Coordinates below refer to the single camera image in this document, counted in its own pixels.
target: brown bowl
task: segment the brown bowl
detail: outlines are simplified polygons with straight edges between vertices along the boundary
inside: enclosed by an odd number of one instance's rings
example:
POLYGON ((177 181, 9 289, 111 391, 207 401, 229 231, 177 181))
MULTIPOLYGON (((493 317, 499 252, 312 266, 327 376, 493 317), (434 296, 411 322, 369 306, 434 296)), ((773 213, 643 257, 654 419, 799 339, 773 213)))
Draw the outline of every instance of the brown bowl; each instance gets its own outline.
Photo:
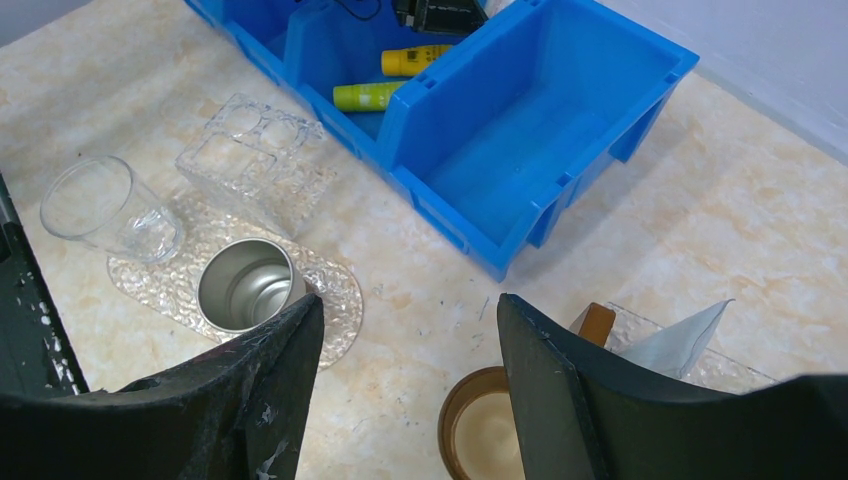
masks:
MULTIPOLYGON (((509 385, 507 383, 506 369, 504 369, 504 367, 489 367, 471 373, 460 380, 459 383, 453 387, 450 393, 448 393, 447 398, 445 398, 445 403, 442 405, 442 411, 439 414, 439 451, 442 454, 442 461, 445 463, 448 473, 450 473, 451 478, 454 480, 472 480, 472 477, 463 470, 460 461, 460 457, 462 455, 458 452, 456 443, 457 426, 460 423, 460 417, 462 417, 462 414, 472 403, 475 403, 482 397, 493 393, 509 394, 509 385)), ((512 420, 511 416, 512 411, 510 409, 510 423, 512 420)), ((514 424, 507 426, 504 425, 504 423, 505 422, 500 422, 500 425, 497 427, 499 432, 496 432, 495 435, 498 435, 498 433, 505 433, 506 428, 514 429, 514 424)), ((521 475, 516 478, 523 478, 523 471, 521 472, 521 475)))

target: blue storage bin divider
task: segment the blue storage bin divider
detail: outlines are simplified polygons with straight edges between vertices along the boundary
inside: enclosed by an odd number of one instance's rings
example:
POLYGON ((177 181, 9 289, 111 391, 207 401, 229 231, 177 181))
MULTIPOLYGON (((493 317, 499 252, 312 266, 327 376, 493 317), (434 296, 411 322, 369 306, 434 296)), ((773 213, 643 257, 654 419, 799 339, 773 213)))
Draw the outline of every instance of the blue storage bin divider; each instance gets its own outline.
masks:
POLYGON ((401 27, 387 0, 368 22, 333 0, 186 2, 497 280, 630 158, 698 61, 593 0, 516 0, 465 39, 401 27), (336 85, 397 80, 383 50, 437 43, 456 46, 385 113, 333 106, 336 85))

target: yellow glue stick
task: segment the yellow glue stick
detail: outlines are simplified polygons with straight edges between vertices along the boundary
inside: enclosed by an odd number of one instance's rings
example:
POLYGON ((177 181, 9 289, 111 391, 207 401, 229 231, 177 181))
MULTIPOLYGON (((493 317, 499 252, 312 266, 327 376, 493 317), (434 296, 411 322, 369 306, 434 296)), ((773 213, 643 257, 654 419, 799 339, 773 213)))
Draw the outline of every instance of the yellow glue stick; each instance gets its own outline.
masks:
POLYGON ((425 45, 403 50, 385 50, 380 58, 383 75, 414 77, 447 52, 451 46, 425 45))
POLYGON ((343 112, 382 112, 406 82, 360 83, 333 88, 333 104, 343 112))

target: clear drinking glass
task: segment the clear drinking glass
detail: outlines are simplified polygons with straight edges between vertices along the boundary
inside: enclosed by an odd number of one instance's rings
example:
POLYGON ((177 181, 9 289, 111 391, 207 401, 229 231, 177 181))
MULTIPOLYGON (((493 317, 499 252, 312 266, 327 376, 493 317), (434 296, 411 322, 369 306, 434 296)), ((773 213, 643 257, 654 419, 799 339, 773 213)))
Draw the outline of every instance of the clear drinking glass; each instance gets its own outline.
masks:
POLYGON ((183 229, 123 160, 93 157, 66 170, 41 200, 51 234, 142 263, 171 258, 183 229))

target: beige marble surface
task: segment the beige marble surface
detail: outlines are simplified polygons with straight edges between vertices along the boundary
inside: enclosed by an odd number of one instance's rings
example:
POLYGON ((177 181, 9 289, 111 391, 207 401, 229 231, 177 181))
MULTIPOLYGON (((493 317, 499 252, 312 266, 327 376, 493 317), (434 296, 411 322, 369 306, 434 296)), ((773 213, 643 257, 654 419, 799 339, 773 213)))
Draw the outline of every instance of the beige marble surface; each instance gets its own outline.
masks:
MULTIPOLYGON (((95 0, 0 49, 0 167, 93 388, 212 342, 123 297, 102 254, 47 234, 39 199, 98 153, 167 196, 173 159, 235 92, 300 111, 176 0, 95 0)), ((457 380, 501 362, 502 291, 564 324, 590 301, 669 325, 734 297, 718 354, 776 379, 848 370, 848 168, 697 75, 502 284, 338 146, 328 161, 343 181, 299 241, 350 265, 366 315, 317 377, 299 478, 445 478, 439 408, 457 380)))

